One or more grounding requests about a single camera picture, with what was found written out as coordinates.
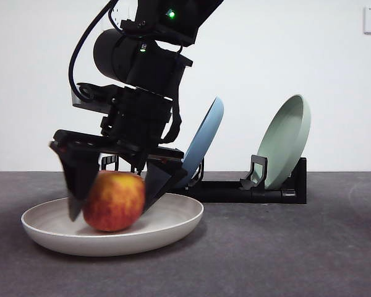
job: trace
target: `white bowl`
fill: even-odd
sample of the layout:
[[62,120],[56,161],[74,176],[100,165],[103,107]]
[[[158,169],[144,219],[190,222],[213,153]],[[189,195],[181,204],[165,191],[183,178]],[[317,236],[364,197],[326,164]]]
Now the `white bowl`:
[[87,225],[82,215],[71,222],[67,198],[37,205],[21,218],[36,243],[76,256],[106,257],[158,249],[187,236],[199,223],[203,205],[190,197],[165,194],[126,230],[105,233]]

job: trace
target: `white plate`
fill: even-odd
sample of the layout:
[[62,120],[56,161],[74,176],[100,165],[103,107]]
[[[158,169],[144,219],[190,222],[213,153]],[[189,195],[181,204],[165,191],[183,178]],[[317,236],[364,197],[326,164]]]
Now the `white plate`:
[[175,188],[185,187],[194,176],[196,170],[205,158],[208,149],[215,138],[217,130],[224,116],[223,101],[217,97],[205,118],[203,119],[197,133],[184,155],[183,169],[187,170],[188,175],[179,181]]
[[[268,159],[266,189],[280,188],[296,167],[307,143],[310,121],[309,105],[300,95],[287,100],[272,120],[257,153]],[[255,174],[261,177],[260,166],[255,167]]]
[[68,216],[67,198],[37,205],[21,218],[36,243],[76,256],[107,257],[158,249],[188,235],[202,218],[203,205],[190,197],[165,194],[130,228],[104,233]]

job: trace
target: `green indicator light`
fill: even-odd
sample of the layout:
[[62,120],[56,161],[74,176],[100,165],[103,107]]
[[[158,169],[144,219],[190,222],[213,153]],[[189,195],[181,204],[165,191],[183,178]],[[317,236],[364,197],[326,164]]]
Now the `green indicator light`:
[[146,44],[146,43],[143,43],[143,44],[142,44],[142,47],[140,48],[140,51],[141,51],[142,53],[144,53],[144,52],[146,51],[146,49],[147,49],[147,44]]
[[168,12],[166,13],[166,15],[172,20],[172,19],[174,19],[174,17],[176,16],[176,13],[172,10],[172,9],[170,9],[170,10],[168,10]]

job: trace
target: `black cable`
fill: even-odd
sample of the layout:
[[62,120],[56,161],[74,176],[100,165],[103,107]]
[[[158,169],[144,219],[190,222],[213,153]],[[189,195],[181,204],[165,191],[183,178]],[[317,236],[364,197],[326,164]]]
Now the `black cable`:
[[101,12],[93,19],[92,23],[88,26],[84,34],[81,36],[80,41],[77,43],[77,46],[75,47],[75,50],[73,52],[73,55],[70,59],[70,65],[69,65],[69,83],[70,87],[72,88],[73,93],[79,97],[84,102],[92,102],[93,100],[91,98],[86,97],[85,95],[82,95],[78,88],[75,85],[74,82],[74,64],[75,60],[77,59],[77,56],[80,53],[80,50],[85,43],[85,40],[88,38],[89,34],[91,34],[92,30],[95,28],[95,26],[99,23],[99,21],[104,17],[104,15],[111,11],[111,9],[114,8],[114,6],[118,3],[118,0],[110,0],[109,3],[101,10]]

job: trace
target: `white wall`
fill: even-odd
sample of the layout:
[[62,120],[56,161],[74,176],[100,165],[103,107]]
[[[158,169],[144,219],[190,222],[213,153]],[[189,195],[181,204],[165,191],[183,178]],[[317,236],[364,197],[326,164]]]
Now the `white wall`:
[[[0,0],[0,171],[57,171],[57,129],[99,134],[101,115],[71,107],[67,67],[105,0]],[[224,0],[184,50],[186,150],[216,95],[226,114],[207,170],[244,171],[281,104],[303,94],[312,110],[304,152],[312,171],[371,171],[371,0]],[[95,69],[90,40],[78,81],[111,83]]]

